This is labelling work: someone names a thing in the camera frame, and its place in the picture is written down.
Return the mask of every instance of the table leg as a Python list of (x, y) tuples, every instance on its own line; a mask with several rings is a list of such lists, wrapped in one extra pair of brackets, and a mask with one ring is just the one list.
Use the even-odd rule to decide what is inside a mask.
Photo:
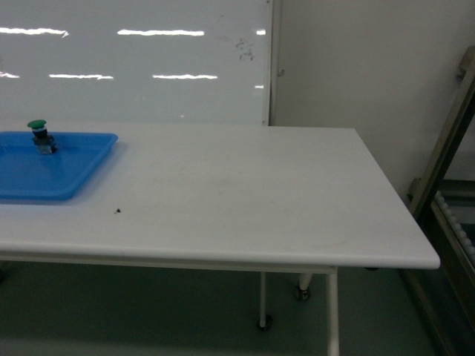
[(338, 356), (338, 272), (327, 274), (328, 356)]
[(272, 317), (266, 314), (266, 272), (261, 272), (261, 302), (259, 305), (258, 328), (265, 332), (272, 323)]

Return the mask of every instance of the table top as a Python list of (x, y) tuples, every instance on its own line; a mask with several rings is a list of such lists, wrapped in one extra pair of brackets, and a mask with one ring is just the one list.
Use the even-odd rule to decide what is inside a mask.
[(54, 126), (53, 135), (111, 132), (119, 140), (71, 200), (0, 201), (0, 260), (282, 271), (439, 266), (353, 129)]

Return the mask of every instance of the white wall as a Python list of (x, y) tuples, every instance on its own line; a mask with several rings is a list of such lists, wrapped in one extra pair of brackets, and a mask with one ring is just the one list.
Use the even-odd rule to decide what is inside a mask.
[(403, 197), (469, 45), (473, 0), (283, 0), (275, 124), (356, 128)]

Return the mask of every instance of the whiteboard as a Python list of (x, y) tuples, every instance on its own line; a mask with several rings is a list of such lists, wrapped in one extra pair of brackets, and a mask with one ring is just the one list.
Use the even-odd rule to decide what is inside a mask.
[(268, 122), (271, 1), (0, 0), (0, 9), (0, 124)]

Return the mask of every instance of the caster wheel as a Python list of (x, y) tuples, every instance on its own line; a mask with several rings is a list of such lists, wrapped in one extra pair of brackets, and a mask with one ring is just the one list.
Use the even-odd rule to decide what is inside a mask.
[(267, 330), (270, 329), (270, 326), (272, 325), (272, 321), (273, 321), (272, 317), (270, 315), (266, 315), (266, 325), (261, 326), (261, 321), (258, 320), (258, 324), (256, 326), (262, 332), (266, 332)]
[(311, 297), (310, 288), (306, 290), (300, 289), (299, 286), (296, 286), (295, 289), (295, 299), (296, 300), (308, 300)]

